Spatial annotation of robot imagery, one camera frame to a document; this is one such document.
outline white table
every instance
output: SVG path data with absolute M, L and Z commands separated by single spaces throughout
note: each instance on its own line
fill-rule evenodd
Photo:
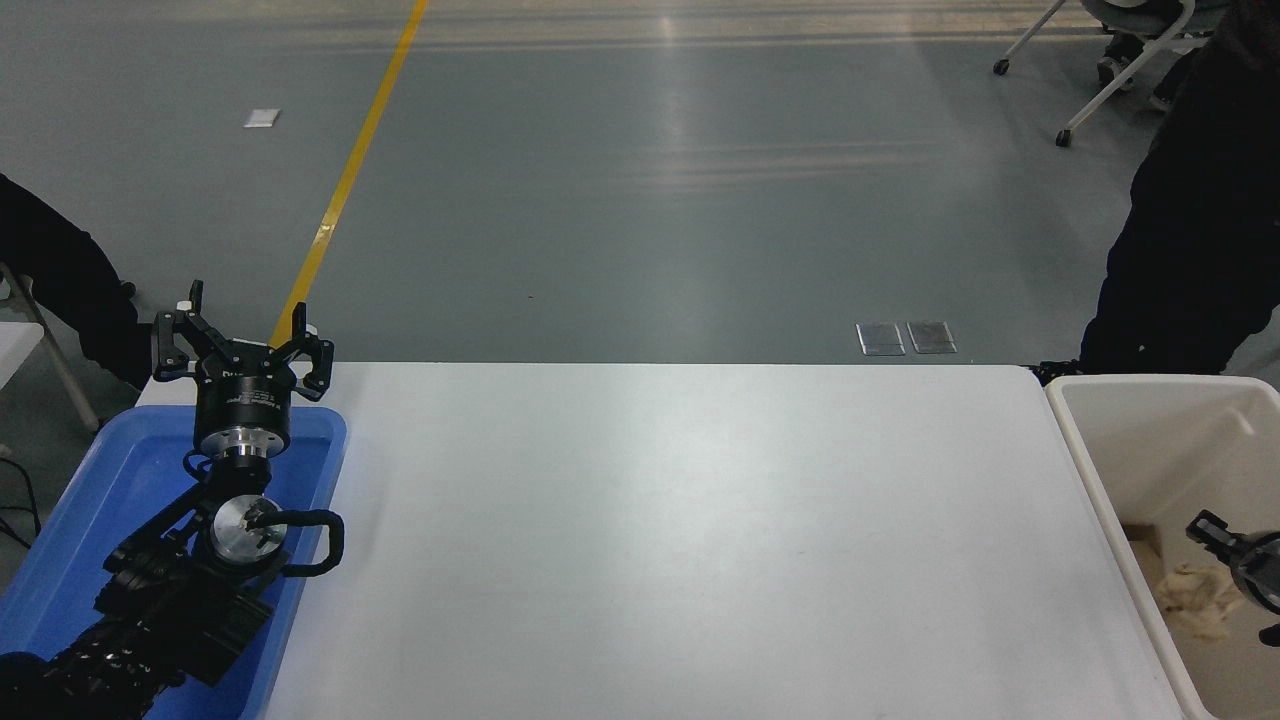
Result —
M 347 555 L 266 717 L 1181 716 L 1025 370 L 339 364 L 324 405 Z
M 45 329 L 36 323 L 0 323 L 0 387 L 18 372 L 44 336 Z

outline gray concrete floor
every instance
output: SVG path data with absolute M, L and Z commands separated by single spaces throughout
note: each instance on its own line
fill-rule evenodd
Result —
M 411 6 L 0 0 L 0 170 L 93 233 L 143 314 L 200 277 L 215 324 L 266 340 Z M 312 320 L 339 360 L 1071 357 L 1169 61 L 1057 149 L 1106 38 L 1068 8 L 995 77 L 1041 10 L 434 0 Z M 241 128 L 253 108 L 278 126 Z M 922 319 L 959 352 L 859 351 L 855 323 Z M 1277 332 L 1233 370 L 1280 378 Z M 77 373 L 104 415 L 132 404 Z M 60 393 L 40 350 L 0 392 L 46 514 L 90 442 Z M 0 587 L 20 557 L 0 538 Z

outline person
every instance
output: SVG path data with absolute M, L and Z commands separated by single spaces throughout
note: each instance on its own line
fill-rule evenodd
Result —
M 1156 15 L 1166 24 L 1172 24 L 1174 20 L 1181 14 L 1183 5 L 1179 0 L 1106 0 L 1106 3 L 1114 8 L 1120 9 L 1125 13 L 1135 13 L 1142 15 Z M 1224 0 L 1199 0 L 1197 8 L 1199 6 L 1220 6 Z M 1102 51 L 1102 58 L 1098 59 L 1098 86 L 1106 87 L 1111 85 L 1111 81 L 1116 78 L 1130 63 L 1142 55 L 1146 42 L 1137 35 L 1130 35 L 1126 32 L 1116 32 L 1107 44 L 1106 49 Z M 1183 81 L 1187 78 L 1187 73 L 1190 72 L 1192 61 L 1194 60 L 1199 49 L 1192 49 L 1185 55 L 1178 58 L 1174 67 L 1165 73 L 1165 77 L 1156 85 L 1155 90 L 1151 92 L 1148 101 L 1153 108 L 1162 113 L 1167 113 L 1174 104 L 1174 96 L 1178 95 L 1178 88 L 1181 87 Z M 1133 78 L 1130 77 L 1123 86 L 1120 86 L 1116 92 L 1128 92 L 1133 88 Z
M 138 323 L 132 286 L 90 233 L 3 174 L 0 263 L 31 278 L 32 297 L 78 333 L 84 357 L 142 389 L 151 325 Z
M 1220 374 L 1280 305 L 1280 0 L 1230 0 L 1138 168 L 1069 374 Z

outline white plastic bin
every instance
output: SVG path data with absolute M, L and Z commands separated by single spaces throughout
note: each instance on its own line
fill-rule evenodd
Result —
M 1120 528 L 1153 524 L 1166 570 L 1217 562 L 1187 538 L 1202 509 L 1234 533 L 1280 529 L 1280 395 L 1252 378 L 1098 375 L 1046 389 L 1147 632 L 1188 717 L 1280 720 L 1280 618 L 1247 602 L 1230 638 L 1170 632 Z

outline chair leg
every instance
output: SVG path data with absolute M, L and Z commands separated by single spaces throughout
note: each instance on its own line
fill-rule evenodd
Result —
M 1112 79 L 1110 83 L 1107 83 L 1106 87 L 1100 90 L 1098 94 L 1093 96 L 1093 100 L 1089 100 L 1088 104 L 1084 105 L 1084 108 L 1080 108 L 1079 113 L 1071 117 L 1070 120 L 1066 120 L 1066 124 L 1062 126 L 1061 132 L 1057 133 L 1057 146 L 1059 147 L 1069 146 L 1071 143 L 1071 133 L 1075 132 L 1075 128 L 1080 127 L 1084 123 L 1084 120 L 1089 119 L 1089 115 L 1092 115 L 1094 110 L 1101 108 L 1102 104 L 1107 101 L 1107 97 L 1111 97 L 1115 94 L 1115 91 L 1120 90 L 1124 86 L 1124 83 L 1134 76 L 1134 73 L 1140 70 L 1142 67 L 1146 65 L 1148 60 L 1151 60 L 1152 55 L 1155 55 L 1155 53 L 1151 49 L 1143 50 L 1142 55 L 1139 55 L 1133 63 L 1129 63 L 1128 68 L 1121 70 L 1120 74 L 1115 77 L 1115 79 Z
M 1002 76 L 1009 72 L 1009 60 L 1012 59 L 1014 54 L 1021 50 L 1023 45 L 1027 45 L 1027 41 L 1030 40 L 1033 35 L 1039 32 L 1039 28 L 1044 27 L 1044 23 L 1047 23 L 1048 19 L 1052 18 L 1065 3 L 1066 0 L 1053 0 L 1053 4 L 1050 5 L 1048 10 L 1041 15 L 1041 19 L 1036 20 L 1036 24 L 1027 28 L 1027 32 L 1018 38 L 1018 42 L 1014 42 L 1012 46 L 1010 46 L 1009 50 L 1005 50 L 1005 54 L 996 60 L 996 65 L 992 68 L 992 72 L 997 76 Z
M 33 297 L 31 297 L 31 290 L 26 283 L 20 282 L 18 277 L 9 269 L 8 265 L 0 264 L 0 274 L 4 274 L 5 282 L 9 283 L 9 299 L 5 304 L 14 304 L 23 315 L 33 323 L 40 323 L 40 327 L 45 328 L 44 343 L 49 348 L 49 355 L 54 361 L 54 370 L 58 372 L 59 379 L 63 380 L 63 387 L 67 389 L 67 395 L 72 400 L 72 405 L 76 406 L 76 414 L 79 415 L 81 423 L 83 423 L 84 429 L 91 434 L 96 434 L 101 428 L 101 423 L 97 418 L 97 413 L 88 404 L 88 397 L 84 395 L 84 388 L 81 387 L 79 380 L 72 374 L 72 368 L 67 363 L 67 356 L 63 355 L 61 346 L 54 338 L 52 331 L 49 328 L 49 323 L 45 322 L 44 314 L 40 311 L 40 306 L 36 305 Z

